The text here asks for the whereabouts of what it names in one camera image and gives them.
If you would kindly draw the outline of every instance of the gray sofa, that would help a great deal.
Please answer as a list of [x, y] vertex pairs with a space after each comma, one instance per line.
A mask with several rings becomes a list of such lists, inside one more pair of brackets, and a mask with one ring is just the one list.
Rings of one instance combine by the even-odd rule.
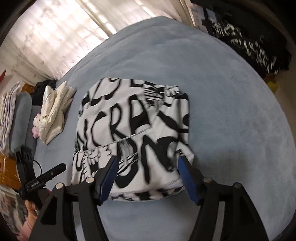
[[32, 105], [32, 98], [28, 92], [21, 92], [17, 97], [9, 136], [11, 156], [15, 155], [15, 149], [21, 145], [31, 148], [34, 156], [37, 139], [34, 139], [31, 129], [33, 128], [34, 118], [40, 111], [41, 106]]

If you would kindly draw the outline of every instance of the gray cloth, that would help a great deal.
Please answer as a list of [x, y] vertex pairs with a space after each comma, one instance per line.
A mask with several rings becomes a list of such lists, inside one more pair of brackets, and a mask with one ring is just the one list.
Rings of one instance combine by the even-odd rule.
[[[136, 23], [111, 36], [57, 83], [68, 81], [77, 93], [63, 133], [48, 146], [37, 143], [35, 160], [44, 171], [67, 164], [66, 172], [48, 188], [57, 182], [70, 184], [79, 106], [103, 77], [178, 85], [189, 96], [189, 145], [203, 175], [222, 184], [241, 182], [271, 240], [289, 224], [296, 208], [296, 151], [280, 105], [229, 46], [166, 17]], [[99, 211], [111, 241], [187, 241], [198, 208], [182, 192], [144, 203], [106, 201]], [[76, 226], [78, 240], [83, 240], [79, 219]]]
[[25, 144], [31, 109], [30, 94], [26, 91], [21, 92], [15, 100], [15, 111], [9, 135], [9, 149], [12, 156], [14, 156], [15, 148]]
[[33, 136], [32, 128], [34, 126], [34, 118], [40, 112], [41, 112], [41, 106], [38, 106], [38, 105], [32, 106], [32, 111], [31, 111], [27, 133], [26, 133], [25, 145], [32, 149], [32, 156], [35, 155], [35, 150], [37, 145], [37, 139], [35, 139]]

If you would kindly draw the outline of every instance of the yellow object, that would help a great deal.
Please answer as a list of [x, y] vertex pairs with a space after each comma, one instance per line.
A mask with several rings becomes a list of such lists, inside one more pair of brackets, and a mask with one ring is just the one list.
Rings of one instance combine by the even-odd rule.
[[272, 93], [275, 93], [277, 88], [279, 87], [279, 84], [273, 81], [269, 81], [266, 83], [268, 87], [271, 89]]
[[13, 189], [21, 187], [17, 177], [16, 161], [11, 157], [0, 155], [0, 184]]
[[27, 91], [29, 94], [34, 92], [34, 86], [28, 85], [28, 84], [24, 84], [22, 91]]

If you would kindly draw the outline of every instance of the pink plush toy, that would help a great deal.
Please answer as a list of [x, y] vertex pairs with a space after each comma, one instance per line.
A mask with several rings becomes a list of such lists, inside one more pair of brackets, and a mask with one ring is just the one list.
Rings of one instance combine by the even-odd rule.
[[35, 139], [39, 138], [39, 121], [40, 121], [40, 114], [37, 114], [33, 121], [33, 128], [32, 133]]

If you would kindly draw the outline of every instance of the black and white graffiti print fabric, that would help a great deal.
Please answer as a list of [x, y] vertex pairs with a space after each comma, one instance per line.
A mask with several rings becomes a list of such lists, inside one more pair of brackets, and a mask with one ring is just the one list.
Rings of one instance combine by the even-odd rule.
[[112, 200], [155, 200], [184, 189], [176, 153], [191, 163], [194, 155], [187, 146], [188, 96], [179, 87], [103, 78], [83, 98], [76, 131], [72, 184], [94, 176], [115, 155]]

